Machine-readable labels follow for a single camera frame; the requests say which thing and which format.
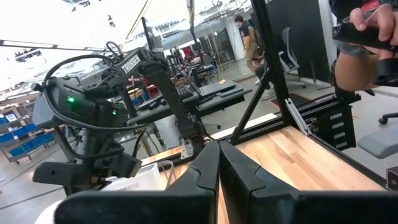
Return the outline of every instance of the black aluminum frame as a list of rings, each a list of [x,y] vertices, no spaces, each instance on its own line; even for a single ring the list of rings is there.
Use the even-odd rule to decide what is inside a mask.
[[[253,99],[251,100],[249,107],[245,111],[241,121],[239,122],[238,127],[234,130],[232,135],[225,136],[221,139],[217,139],[219,141],[230,141],[232,145],[241,144],[246,141],[250,141],[252,139],[258,138],[259,136],[269,134],[273,131],[277,131],[287,126],[295,126],[295,121],[287,109],[285,104],[285,99],[289,97],[289,92],[287,89],[287,85],[285,82],[284,74],[282,65],[279,61],[279,55],[276,51],[275,45],[272,41],[272,26],[269,19],[269,14],[266,7],[265,0],[251,0],[252,8],[254,10],[254,14],[257,17],[258,28],[261,33],[262,42],[267,49],[267,61],[270,65],[270,70],[274,71],[274,87],[275,93],[277,96],[277,100],[279,102],[280,113],[281,116],[270,121],[263,122],[261,124],[257,124],[253,127],[245,129],[246,123],[249,121],[252,112],[254,111],[255,107],[257,106],[258,101],[262,93],[265,90],[265,83],[261,83],[257,92],[255,93]],[[348,104],[354,103],[361,99],[361,97],[355,93],[343,91],[339,88],[335,88],[336,95],[334,97],[325,99],[323,101],[312,103],[307,106],[303,106],[298,108],[298,111],[302,115],[303,119],[311,118],[314,116],[319,116],[320,114],[327,113],[328,111],[335,110],[338,108],[342,108]],[[375,181],[375,183],[379,184],[381,187],[386,188],[386,179],[381,177],[380,175],[376,174],[375,172],[371,171],[367,167],[363,166],[353,158],[350,158],[346,154],[342,153],[341,151],[337,150],[335,147],[331,146],[330,144],[326,143],[318,136],[311,134],[309,138],[324,147],[326,150],[330,151],[334,155],[338,156],[340,159],[360,171],[366,177],[370,178],[371,180]],[[169,157],[165,157],[159,161],[170,160],[172,161],[175,166],[187,163],[194,159],[194,157],[190,157],[187,159],[181,159],[180,153],[171,155]]]
[[[141,22],[142,22],[142,26],[144,27],[144,33],[145,33],[145,37],[147,39],[148,48],[149,48],[149,50],[152,51],[152,50],[154,50],[154,46],[152,46],[152,42],[150,41],[148,27],[147,27],[147,21],[146,21],[145,17],[141,17]]]

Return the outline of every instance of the shorts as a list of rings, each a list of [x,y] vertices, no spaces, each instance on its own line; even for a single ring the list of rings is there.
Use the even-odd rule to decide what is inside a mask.
[[[257,52],[257,44],[252,43],[250,47],[246,50],[246,63],[248,66],[251,66],[254,58],[258,58],[259,54]]]

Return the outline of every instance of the green led light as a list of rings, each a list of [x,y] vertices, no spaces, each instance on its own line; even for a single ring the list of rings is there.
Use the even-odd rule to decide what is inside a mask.
[[[75,102],[76,100],[75,100],[73,97],[68,96],[67,101],[68,101],[69,103],[73,103],[73,102]]]

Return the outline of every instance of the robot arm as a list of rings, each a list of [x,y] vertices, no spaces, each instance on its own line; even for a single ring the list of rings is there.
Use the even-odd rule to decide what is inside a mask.
[[[157,86],[177,117],[178,130],[182,137],[187,141],[191,140],[195,153],[199,153],[203,149],[202,135],[205,128],[194,115],[184,108],[170,81],[169,64],[162,54],[148,51],[145,48],[136,49],[124,56],[123,61],[116,64],[114,69],[126,78],[131,76],[139,78],[143,75],[150,83]]]

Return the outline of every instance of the white container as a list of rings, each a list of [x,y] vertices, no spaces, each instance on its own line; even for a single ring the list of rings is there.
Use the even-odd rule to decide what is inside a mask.
[[[157,163],[141,167],[135,177],[117,178],[109,177],[106,180],[112,181],[103,191],[115,190],[164,190],[160,179]],[[55,202],[47,207],[38,217],[35,224],[53,224],[53,215],[62,201]]]
[[[103,191],[114,190],[163,190],[157,163],[141,167],[135,177],[117,178],[110,177],[107,180],[112,184],[106,186]]]
[[[159,133],[162,136],[162,139],[167,149],[173,149],[181,145],[181,134],[177,126],[175,125],[176,122],[177,117],[175,115],[170,115],[168,117],[155,121],[155,125],[159,130]]]

